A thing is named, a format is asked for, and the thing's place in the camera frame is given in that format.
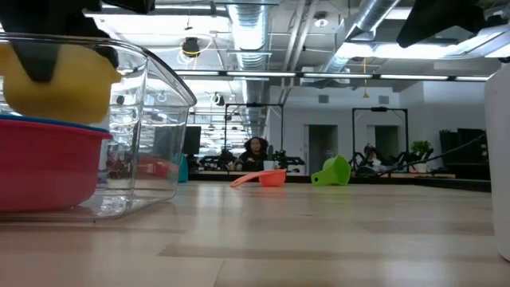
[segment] light wood floor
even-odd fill
[[[510,286],[490,194],[188,183],[114,222],[1,224],[0,286]]]

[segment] red plastic bowl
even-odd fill
[[[283,169],[261,174],[258,181],[263,187],[280,187],[284,185],[286,177],[287,170]]]
[[[65,209],[94,194],[101,142],[112,136],[39,121],[0,120],[0,212]]]

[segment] green plastic funnel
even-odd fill
[[[351,165],[341,155],[326,160],[322,171],[312,175],[312,184],[317,186],[347,185],[351,178]]]

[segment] silver air duct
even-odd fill
[[[345,19],[340,26],[337,42],[342,45],[347,39],[363,36],[365,40],[374,40],[375,30],[399,2],[400,0],[363,0],[359,5],[359,12],[351,19]],[[335,54],[321,72],[340,73],[349,60]]]
[[[256,52],[265,48],[268,34],[268,8],[259,5],[228,5],[232,19],[232,35],[236,49]],[[263,71],[268,56],[261,53],[238,53],[237,63],[241,70]],[[269,102],[269,84],[264,81],[243,81],[243,97],[246,103],[267,104]],[[259,108],[248,108],[247,120],[253,136],[261,136],[264,132],[264,119],[261,119]]]

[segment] door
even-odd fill
[[[311,175],[322,170],[327,159],[338,154],[338,127],[335,125],[305,126],[308,130],[308,160],[306,171]]]
[[[384,159],[397,156],[400,153],[398,126],[375,126],[375,148]]]

